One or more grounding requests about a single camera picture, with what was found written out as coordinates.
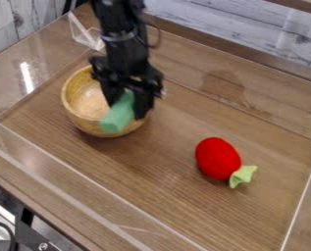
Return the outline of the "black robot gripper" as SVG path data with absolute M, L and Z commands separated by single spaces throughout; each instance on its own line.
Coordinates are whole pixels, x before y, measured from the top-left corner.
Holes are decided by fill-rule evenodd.
M 143 28 L 101 32 L 106 54 L 92 56 L 93 78 L 100 81 L 109 106 L 120 100 L 125 90 L 134 94 L 134 118 L 141 120 L 155 107 L 163 93 L 161 71 L 151 63 L 148 32 Z

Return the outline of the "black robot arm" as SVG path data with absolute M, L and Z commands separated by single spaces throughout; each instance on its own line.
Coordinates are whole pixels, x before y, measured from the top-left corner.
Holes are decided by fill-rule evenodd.
M 105 55 L 92 56 L 93 79 L 100 82 L 109 107 L 126 91 L 134 96 L 134 119 L 141 120 L 163 95 L 163 72 L 151 63 L 144 0 L 92 0 L 101 28 Z

